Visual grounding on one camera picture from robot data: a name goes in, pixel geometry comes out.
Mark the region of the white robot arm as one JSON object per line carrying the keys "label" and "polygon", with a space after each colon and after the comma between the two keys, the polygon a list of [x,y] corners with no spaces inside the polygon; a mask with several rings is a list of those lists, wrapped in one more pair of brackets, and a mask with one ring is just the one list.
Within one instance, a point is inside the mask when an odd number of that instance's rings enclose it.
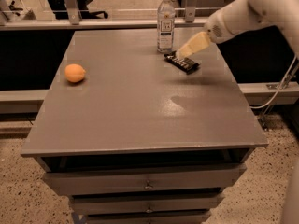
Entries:
{"label": "white robot arm", "polygon": [[220,44],[247,31],[276,26],[299,57],[299,0],[234,0],[208,17],[202,32],[192,36],[177,51],[189,57],[211,42]]}

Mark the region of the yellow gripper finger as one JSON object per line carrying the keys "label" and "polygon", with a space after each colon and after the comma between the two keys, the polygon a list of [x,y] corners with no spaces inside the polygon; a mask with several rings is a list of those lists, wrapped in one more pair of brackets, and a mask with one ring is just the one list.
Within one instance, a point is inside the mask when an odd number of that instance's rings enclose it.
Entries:
{"label": "yellow gripper finger", "polygon": [[199,32],[192,36],[181,48],[176,51],[176,57],[184,59],[202,49],[206,49],[211,41],[207,32]]}

